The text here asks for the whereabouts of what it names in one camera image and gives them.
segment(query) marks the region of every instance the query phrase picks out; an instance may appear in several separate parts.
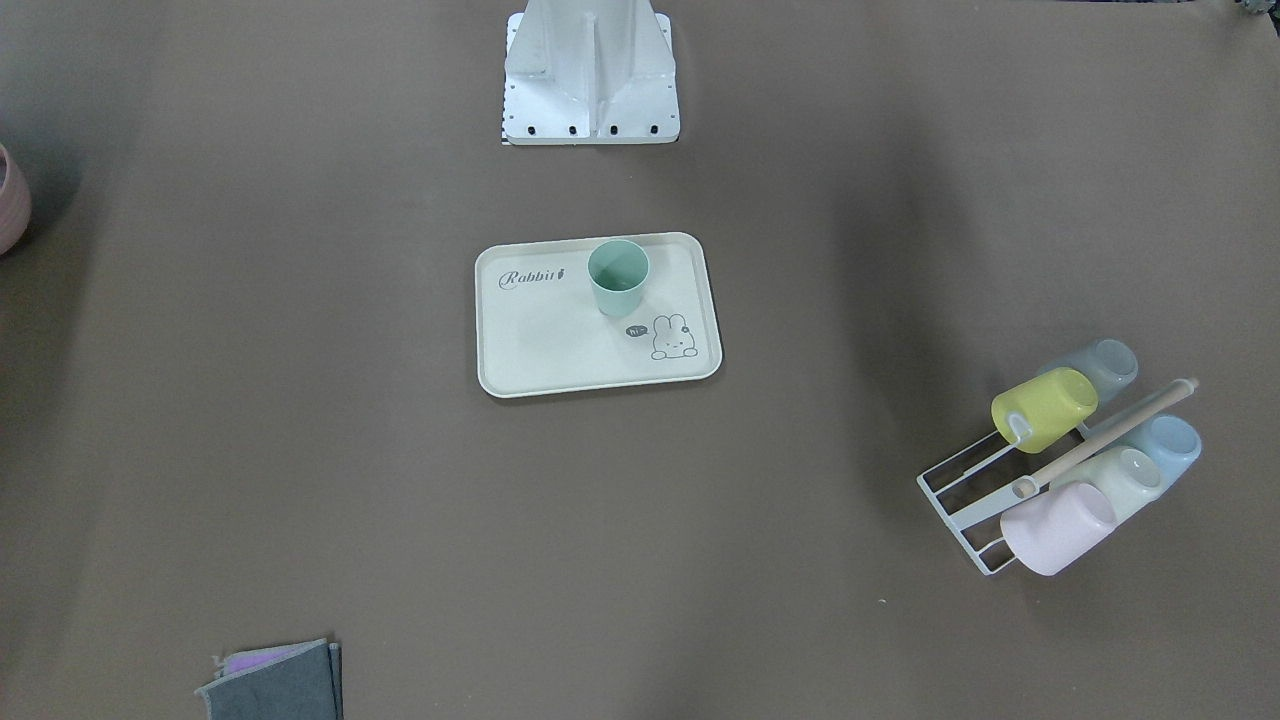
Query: green cup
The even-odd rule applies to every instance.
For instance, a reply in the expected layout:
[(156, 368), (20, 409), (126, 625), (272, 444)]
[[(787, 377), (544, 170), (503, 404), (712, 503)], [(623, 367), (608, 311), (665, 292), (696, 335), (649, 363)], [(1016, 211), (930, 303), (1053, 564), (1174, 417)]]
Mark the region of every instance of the green cup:
[(586, 260), (595, 305), (605, 315), (630, 315), (644, 299), (649, 278), (649, 255), (630, 240), (611, 240), (591, 251)]

